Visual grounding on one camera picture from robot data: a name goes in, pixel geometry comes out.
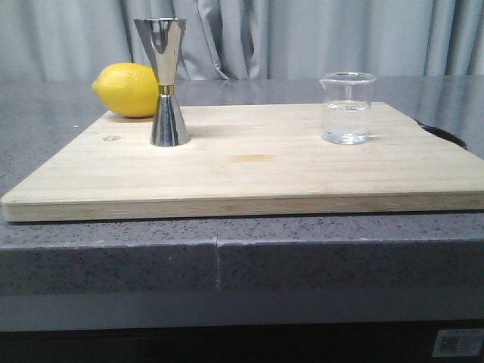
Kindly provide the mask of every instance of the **jigger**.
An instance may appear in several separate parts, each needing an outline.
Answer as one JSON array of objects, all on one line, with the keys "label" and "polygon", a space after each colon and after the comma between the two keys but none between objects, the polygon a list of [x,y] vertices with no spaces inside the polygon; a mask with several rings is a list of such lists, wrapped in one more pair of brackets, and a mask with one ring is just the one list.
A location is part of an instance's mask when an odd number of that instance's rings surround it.
[{"label": "jigger", "polygon": [[154,114],[150,142],[156,146],[186,144],[187,133],[175,96],[178,55],[185,33],[186,19],[135,19],[144,51],[158,81],[158,104]]}]

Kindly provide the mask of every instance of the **granite countertop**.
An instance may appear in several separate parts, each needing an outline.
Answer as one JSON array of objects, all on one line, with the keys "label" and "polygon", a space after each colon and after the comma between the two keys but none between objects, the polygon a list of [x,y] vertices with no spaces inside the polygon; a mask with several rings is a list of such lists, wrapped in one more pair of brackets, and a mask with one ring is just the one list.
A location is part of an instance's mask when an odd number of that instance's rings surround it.
[{"label": "granite countertop", "polygon": [[[484,76],[393,77],[378,81],[375,99],[461,136],[484,158],[483,94]],[[177,96],[182,106],[312,103],[321,90],[314,79],[192,81],[178,84]],[[0,84],[0,194],[103,112],[89,82]],[[2,219],[0,236],[0,305],[9,314],[0,315],[0,330],[484,318],[483,211],[39,224]],[[122,320],[121,311],[131,314],[140,296],[150,312],[155,301],[180,305],[168,296],[182,299],[186,309]],[[316,298],[320,304],[307,306]],[[86,307],[68,322],[29,315],[85,299],[105,311],[114,301],[124,305],[119,316],[91,323],[79,323],[91,311]],[[282,306],[277,314],[268,307],[275,299]],[[194,312],[200,304],[212,304],[210,313]],[[252,304],[251,313],[241,313],[244,304]],[[342,308],[335,311],[334,304]]]}]

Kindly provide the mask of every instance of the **yellow lemon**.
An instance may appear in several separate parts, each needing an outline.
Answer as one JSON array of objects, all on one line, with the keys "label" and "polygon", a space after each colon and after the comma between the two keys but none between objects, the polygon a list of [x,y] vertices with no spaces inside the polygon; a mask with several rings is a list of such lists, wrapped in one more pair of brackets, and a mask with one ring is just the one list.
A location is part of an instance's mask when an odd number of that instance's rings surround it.
[{"label": "yellow lemon", "polygon": [[147,117],[157,107],[158,83],[150,67],[116,63],[104,68],[92,91],[110,111],[127,117]]}]

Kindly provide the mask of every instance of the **curtain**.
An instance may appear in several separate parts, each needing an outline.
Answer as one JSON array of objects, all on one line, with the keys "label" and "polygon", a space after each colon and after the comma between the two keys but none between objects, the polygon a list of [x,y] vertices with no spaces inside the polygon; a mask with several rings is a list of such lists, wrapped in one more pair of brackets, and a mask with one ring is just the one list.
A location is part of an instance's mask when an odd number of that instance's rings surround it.
[{"label": "curtain", "polygon": [[484,74],[484,0],[0,0],[0,80],[147,64],[133,19],[187,19],[179,79]]}]

